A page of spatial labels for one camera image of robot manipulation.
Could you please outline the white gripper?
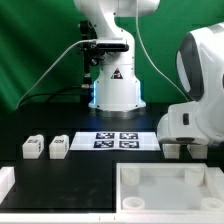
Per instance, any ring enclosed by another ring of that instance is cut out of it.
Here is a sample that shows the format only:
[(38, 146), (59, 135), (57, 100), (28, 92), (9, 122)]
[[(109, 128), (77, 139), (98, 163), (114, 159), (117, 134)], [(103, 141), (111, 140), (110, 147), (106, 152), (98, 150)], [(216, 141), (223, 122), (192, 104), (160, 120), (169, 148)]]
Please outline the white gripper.
[(207, 145), (208, 137), (196, 124), (197, 106), (195, 101), (170, 105), (158, 123), (158, 141), (161, 144)]

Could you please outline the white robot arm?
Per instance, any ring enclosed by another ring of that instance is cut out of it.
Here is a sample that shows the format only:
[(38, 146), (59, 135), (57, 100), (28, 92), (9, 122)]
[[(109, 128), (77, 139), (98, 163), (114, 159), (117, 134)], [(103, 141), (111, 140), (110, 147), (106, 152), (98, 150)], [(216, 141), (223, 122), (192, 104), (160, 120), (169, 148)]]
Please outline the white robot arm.
[[(90, 43), (100, 64), (89, 107), (105, 114), (130, 113), (145, 106), (134, 73), (135, 41), (115, 23), (117, 17), (153, 13), (160, 0), (74, 0), (90, 21), (97, 39)], [(162, 144), (224, 143), (224, 22), (186, 34), (176, 55), (176, 68), (188, 103), (174, 104), (159, 121)]]

